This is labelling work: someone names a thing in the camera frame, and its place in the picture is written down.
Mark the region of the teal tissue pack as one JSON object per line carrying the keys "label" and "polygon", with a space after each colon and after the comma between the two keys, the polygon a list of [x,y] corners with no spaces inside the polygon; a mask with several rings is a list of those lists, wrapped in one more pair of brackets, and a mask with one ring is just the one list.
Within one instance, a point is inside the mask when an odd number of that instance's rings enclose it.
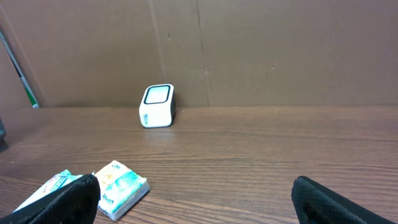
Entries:
{"label": "teal tissue pack", "polygon": [[95,173],[100,187],[98,208],[112,221],[118,221],[150,190],[148,181],[118,161]]}

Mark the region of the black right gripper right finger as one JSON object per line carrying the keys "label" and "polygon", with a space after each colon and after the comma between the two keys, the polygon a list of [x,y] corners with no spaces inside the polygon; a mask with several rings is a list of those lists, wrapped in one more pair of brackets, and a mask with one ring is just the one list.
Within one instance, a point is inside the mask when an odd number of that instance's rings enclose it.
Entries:
{"label": "black right gripper right finger", "polygon": [[394,224],[306,176],[294,180],[291,197],[300,224]]}

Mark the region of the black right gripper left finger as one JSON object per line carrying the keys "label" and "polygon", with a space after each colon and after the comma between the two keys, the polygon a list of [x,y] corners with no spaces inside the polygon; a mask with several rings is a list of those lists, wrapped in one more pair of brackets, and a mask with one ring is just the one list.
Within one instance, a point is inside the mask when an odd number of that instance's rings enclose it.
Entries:
{"label": "black right gripper left finger", "polygon": [[92,224],[99,200],[98,179],[92,174],[85,174],[30,205],[2,217],[1,224]]}

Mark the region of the orange tissue pack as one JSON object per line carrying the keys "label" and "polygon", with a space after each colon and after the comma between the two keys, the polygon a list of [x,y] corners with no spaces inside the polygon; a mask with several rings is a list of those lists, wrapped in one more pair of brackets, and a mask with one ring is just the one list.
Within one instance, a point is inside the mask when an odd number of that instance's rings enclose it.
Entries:
{"label": "orange tissue pack", "polygon": [[28,197],[22,204],[20,204],[14,211],[18,211],[35,201],[41,199],[42,197],[64,187],[65,185],[79,179],[82,175],[72,175],[72,173],[65,169],[59,174],[54,175],[51,179],[46,181],[39,189],[37,189],[30,197]]}

